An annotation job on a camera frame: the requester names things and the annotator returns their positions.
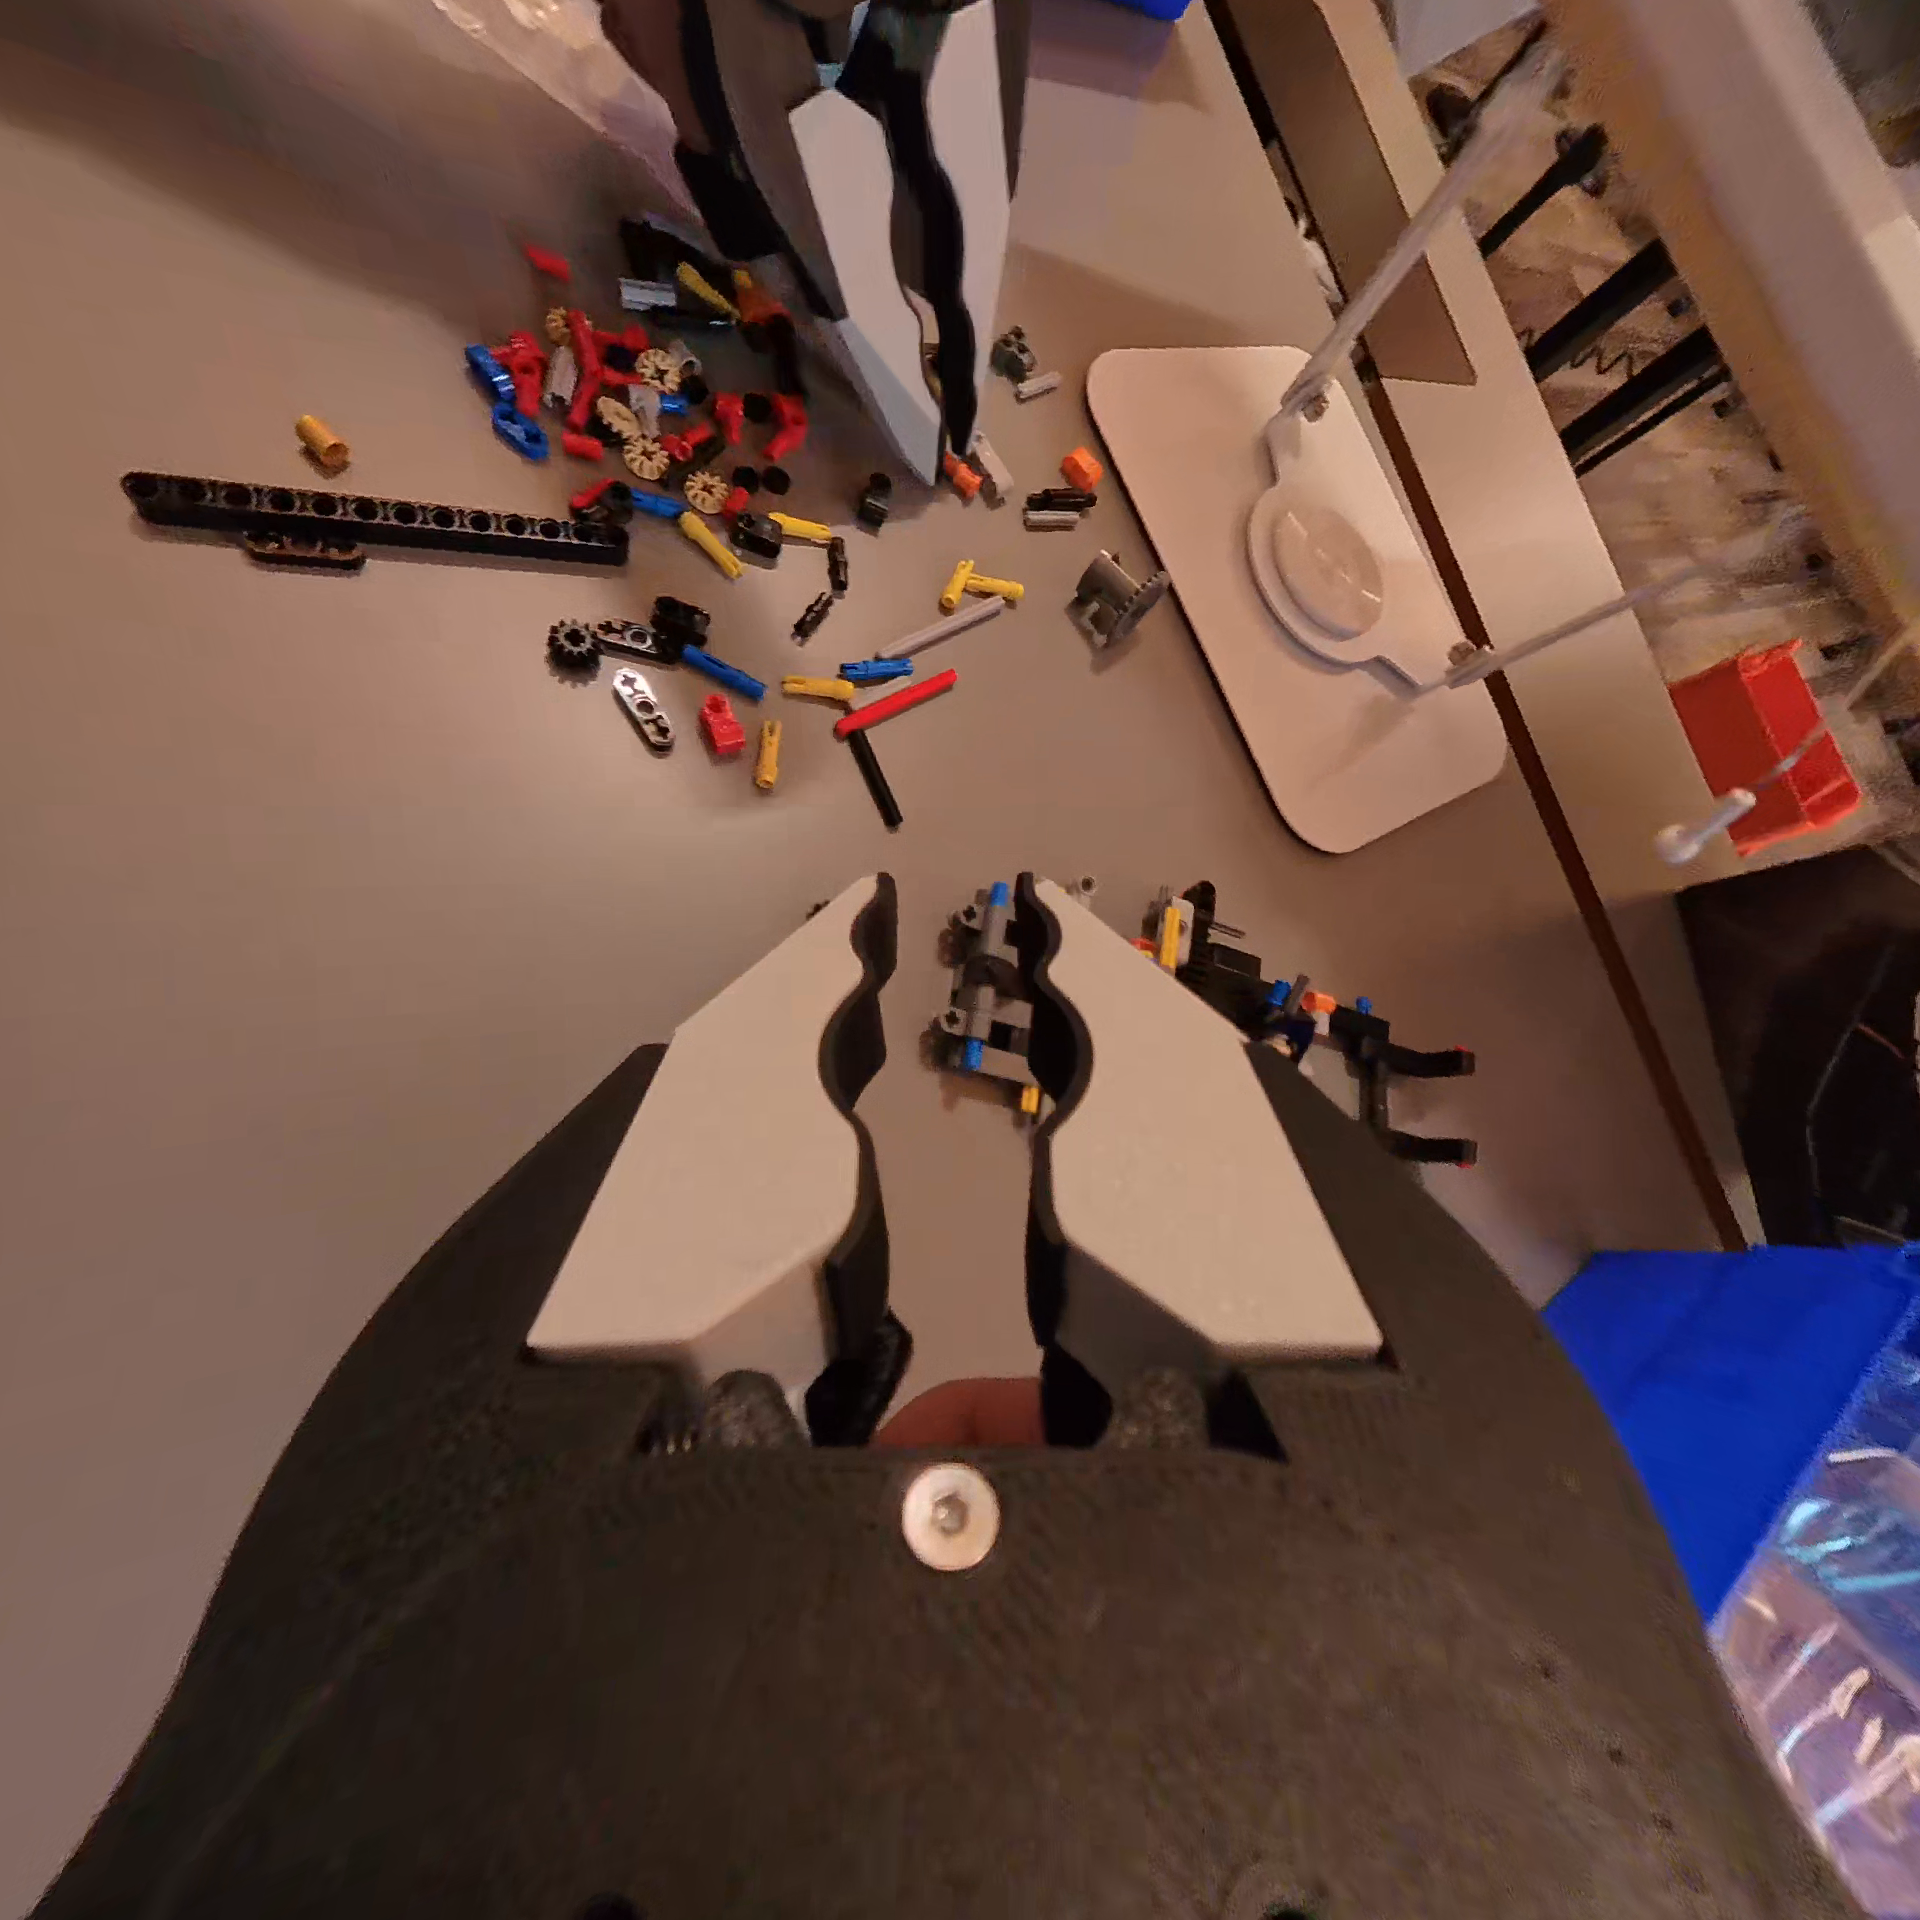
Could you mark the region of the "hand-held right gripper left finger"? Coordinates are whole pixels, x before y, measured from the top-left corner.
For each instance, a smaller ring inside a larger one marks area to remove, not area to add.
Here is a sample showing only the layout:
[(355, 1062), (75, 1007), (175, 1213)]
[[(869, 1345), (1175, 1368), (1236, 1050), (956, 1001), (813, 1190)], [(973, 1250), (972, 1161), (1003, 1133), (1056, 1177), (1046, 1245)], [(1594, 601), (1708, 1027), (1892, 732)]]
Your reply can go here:
[(687, 1395), (769, 1380), (859, 1445), (911, 1353), (856, 1103), (886, 1062), (892, 874), (858, 875), (680, 1022), (527, 1332), (545, 1362), (639, 1362)]

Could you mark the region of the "pile of loose lego pieces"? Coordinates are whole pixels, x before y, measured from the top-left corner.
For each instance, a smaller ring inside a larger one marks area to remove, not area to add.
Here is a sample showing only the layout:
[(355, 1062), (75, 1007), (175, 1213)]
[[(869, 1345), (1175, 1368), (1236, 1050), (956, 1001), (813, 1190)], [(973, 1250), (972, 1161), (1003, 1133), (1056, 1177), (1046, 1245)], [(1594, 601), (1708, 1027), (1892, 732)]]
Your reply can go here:
[[(815, 555), (822, 587), (789, 625), (806, 646), (852, 587), (852, 531), (878, 535), (903, 523), (907, 480), (875, 467), (856, 476), (847, 522), (804, 514), (791, 500), (793, 460), (810, 445), (810, 410), (789, 348), (797, 345), (791, 316), (746, 267), (732, 270), (732, 296), (722, 296), (719, 267), (690, 251), (673, 254), (673, 278), (638, 301), (641, 282), (622, 280), (628, 323), (597, 326), (572, 301), (554, 304), (539, 335), (516, 330), (494, 345), (466, 350), (468, 371), (491, 398), (491, 427), (502, 444), (530, 461), (562, 450), (565, 460), (594, 466), (568, 517), (620, 523), (634, 539), (647, 525), (671, 525), (728, 582), (751, 569), (773, 569), (783, 553)], [(684, 326), (732, 326), (739, 348), (764, 360), (776, 384), (713, 388), (708, 363), (680, 337)], [(723, 457), (748, 452), (748, 436), (764, 427), (758, 461)], [(786, 674), (787, 699), (846, 714), (862, 693), (914, 675), (914, 659), (935, 642), (977, 625), (1001, 607), (1016, 607), (1023, 587), (977, 564), (960, 564), (941, 587), (939, 620), (921, 636), (874, 649), (825, 677)], [(766, 683), (713, 649), (710, 612), (684, 593), (659, 592), (644, 618), (558, 618), (544, 637), (554, 672), (586, 680), (611, 662), (611, 691), (647, 748), (665, 755), (677, 732), (645, 667), (680, 665), (701, 681), (696, 727), (708, 755), (746, 764), (760, 791), (780, 776), (783, 721), (741, 708), (760, 708)]]

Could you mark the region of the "red plastic box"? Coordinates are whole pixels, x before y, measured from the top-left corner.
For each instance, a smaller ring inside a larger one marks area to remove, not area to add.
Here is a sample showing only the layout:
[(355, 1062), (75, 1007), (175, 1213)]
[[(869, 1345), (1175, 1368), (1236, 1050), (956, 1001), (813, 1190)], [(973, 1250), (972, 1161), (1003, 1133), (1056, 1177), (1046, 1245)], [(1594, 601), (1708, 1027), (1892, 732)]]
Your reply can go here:
[(1702, 780), (1718, 802), (1754, 803), (1725, 830), (1740, 857), (1849, 822), (1860, 782), (1812, 691), (1796, 637), (1746, 647), (1668, 683)]

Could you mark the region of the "dark box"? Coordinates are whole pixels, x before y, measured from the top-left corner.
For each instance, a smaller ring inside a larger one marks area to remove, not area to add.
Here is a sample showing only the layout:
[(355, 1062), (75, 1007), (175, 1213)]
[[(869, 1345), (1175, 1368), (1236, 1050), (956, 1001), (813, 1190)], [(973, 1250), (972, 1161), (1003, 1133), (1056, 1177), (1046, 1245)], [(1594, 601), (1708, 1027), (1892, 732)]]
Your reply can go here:
[(1675, 904), (1764, 1237), (1915, 1243), (1915, 878), (1848, 848)]

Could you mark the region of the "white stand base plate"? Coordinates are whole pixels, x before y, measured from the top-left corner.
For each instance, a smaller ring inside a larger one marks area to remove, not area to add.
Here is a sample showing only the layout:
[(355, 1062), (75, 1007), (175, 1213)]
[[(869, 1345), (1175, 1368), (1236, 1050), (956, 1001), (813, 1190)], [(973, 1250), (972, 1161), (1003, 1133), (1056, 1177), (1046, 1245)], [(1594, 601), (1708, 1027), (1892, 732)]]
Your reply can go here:
[[(1571, 72), (1656, 210), (1710, 330), (1870, 620), (1915, 624), (1915, 219), (1812, 4), (1547, 4)], [(1523, 376), (1485, 267), (1455, 222), (1430, 272), (1473, 357), (1469, 385), (1391, 381), (1418, 522), (1370, 392), (1344, 384), (1330, 472), (1390, 498), (1381, 620), (1327, 659), (1275, 618), (1250, 561), (1266, 531), (1267, 425), (1317, 342), (1299, 294), (1273, 345), (1110, 348), (1087, 407), (1168, 573), (1260, 783), (1308, 849), (1381, 874), (1493, 869), (1543, 842), (1493, 683), (1420, 689), (1371, 653), (1432, 658), (1480, 616), (1513, 647), (1619, 593), (1583, 494)]]

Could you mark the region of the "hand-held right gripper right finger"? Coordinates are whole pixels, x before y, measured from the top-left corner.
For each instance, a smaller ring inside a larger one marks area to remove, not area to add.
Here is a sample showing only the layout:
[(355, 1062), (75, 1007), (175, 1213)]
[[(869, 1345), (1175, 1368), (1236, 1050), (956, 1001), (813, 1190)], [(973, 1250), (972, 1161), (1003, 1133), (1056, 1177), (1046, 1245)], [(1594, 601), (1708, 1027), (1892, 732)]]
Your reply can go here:
[(1026, 1313), (1047, 1441), (1092, 1445), (1147, 1377), (1201, 1437), (1266, 1445), (1253, 1383), (1371, 1370), (1381, 1327), (1250, 1041), (1052, 878), (1018, 878), (1031, 1148)]

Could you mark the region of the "crinkled clear plastic bag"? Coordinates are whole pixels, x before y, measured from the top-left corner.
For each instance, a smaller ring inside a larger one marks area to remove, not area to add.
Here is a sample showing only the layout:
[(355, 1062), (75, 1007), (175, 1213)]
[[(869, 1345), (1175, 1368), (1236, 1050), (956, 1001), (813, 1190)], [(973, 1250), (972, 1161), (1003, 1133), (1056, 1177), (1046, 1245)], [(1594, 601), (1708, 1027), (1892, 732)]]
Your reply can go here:
[(436, 1), (436, 11), (516, 75), (681, 194), (676, 127), (659, 96), (614, 47), (595, 1)]

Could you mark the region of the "black metal rack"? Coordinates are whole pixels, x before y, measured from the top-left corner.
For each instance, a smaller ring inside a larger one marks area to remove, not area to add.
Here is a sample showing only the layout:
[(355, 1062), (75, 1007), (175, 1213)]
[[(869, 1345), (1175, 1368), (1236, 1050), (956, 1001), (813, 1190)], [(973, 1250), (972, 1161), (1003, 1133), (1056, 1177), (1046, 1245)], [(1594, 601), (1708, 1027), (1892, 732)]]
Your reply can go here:
[(1538, 115), (1469, 192), (1466, 222), (1578, 478), (1643, 444), (1691, 434), (1715, 450), (1747, 432), (1706, 313), (1594, 119)]

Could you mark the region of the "red lego axle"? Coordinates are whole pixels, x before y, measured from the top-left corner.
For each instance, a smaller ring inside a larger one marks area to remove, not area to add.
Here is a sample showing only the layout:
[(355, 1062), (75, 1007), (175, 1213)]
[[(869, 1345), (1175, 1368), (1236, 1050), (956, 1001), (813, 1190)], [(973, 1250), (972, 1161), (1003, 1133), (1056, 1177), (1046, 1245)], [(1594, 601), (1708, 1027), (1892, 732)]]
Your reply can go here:
[(914, 708), (924, 708), (925, 704), (950, 693), (956, 681), (958, 672), (951, 667), (931, 674), (924, 680), (896, 680), (881, 691), (847, 708), (840, 717), (836, 717), (831, 723), (831, 736), (836, 740), (852, 740), (859, 733), (865, 733), (879, 723), (900, 717)]

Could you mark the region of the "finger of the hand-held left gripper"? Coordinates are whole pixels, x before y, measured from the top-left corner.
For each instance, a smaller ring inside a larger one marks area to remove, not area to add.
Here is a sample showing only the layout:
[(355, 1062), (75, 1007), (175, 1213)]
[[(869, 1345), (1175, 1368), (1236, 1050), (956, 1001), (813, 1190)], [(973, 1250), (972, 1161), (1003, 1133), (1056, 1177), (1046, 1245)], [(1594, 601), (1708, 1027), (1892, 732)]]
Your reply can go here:
[(1031, 4), (893, 4), (893, 159), (941, 445), (972, 450), (1023, 151)]
[(906, 467), (968, 452), (968, 6), (677, 6), (677, 171)]

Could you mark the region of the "grey toothed lego part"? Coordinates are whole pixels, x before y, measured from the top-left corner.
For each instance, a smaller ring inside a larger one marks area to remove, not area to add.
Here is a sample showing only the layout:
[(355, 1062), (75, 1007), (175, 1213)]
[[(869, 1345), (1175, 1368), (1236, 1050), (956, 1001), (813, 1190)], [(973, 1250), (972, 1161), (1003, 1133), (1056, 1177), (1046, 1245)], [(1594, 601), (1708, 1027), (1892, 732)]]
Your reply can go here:
[(1067, 618), (1093, 649), (1103, 651), (1134, 636), (1169, 586), (1168, 569), (1135, 573), (1116, 549), (1099, 548), (1073, 583)]

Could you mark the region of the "blue storage bin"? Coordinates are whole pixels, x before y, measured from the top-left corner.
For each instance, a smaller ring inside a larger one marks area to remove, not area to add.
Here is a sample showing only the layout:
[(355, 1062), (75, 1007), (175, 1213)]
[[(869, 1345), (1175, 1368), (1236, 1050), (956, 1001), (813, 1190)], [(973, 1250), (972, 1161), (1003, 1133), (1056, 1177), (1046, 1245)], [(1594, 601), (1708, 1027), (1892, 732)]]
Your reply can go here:
[(1915, 1327), (1915, 1243), (1602, 1251), (1542, 1308), (1714, 1621), (1782, 1504)]

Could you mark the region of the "long black lego beam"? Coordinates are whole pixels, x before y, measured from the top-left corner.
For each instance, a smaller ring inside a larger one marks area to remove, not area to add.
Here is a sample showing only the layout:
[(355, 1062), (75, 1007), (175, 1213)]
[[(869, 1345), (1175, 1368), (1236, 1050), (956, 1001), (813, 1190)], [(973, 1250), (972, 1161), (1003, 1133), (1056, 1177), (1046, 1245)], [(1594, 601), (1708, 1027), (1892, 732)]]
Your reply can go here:
[(144, 522), (296, 551), (374, 548), (468, 560), (618, 569), (623, 525), (518, 508), (457, 506), (367, 492), (327, 492), (230, 478), (127, 470), (118, 488)]

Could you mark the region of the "partly built lego assembly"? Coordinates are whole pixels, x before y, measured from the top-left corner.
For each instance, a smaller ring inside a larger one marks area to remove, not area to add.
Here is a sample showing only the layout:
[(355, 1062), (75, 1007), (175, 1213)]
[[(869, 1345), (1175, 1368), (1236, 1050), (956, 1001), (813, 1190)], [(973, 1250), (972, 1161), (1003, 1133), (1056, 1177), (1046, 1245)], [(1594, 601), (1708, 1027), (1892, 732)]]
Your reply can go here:
[[(1294, 1069), (1308, 1071), (1317, 1052), (1339, 1056), (1353, 1083), (1358, 1120), (1399, 1161), (1477, 1164), (1476, 1139), (1408, 1131), (1390, 1114), (1395, 1083), (1469, 1077), (1476, 1053), (1403, 1046), (1370, 998), (1339, 1001), (1314, 987), (1305, 972), (1267, 975), (1260, 955), (1244, 947), (1241, 929), (1220, 917), (1210, 879), (1181, 891), (1160, 890), (1132, 946), (1229, 1020), (1241, 1037), (1266, 1043)], [(948, 917), (939, 952), (950, 965), (950, 985), (946, 1006), (927, 1026), (931, 1062), (950, 1075), (996, 1086), (1019, 1126), (1033, 1130), (1052, 1102), (1031, 1066), (1033, 998), (1021, 972), (1012, 883), (996, 879), (960, 906)]]

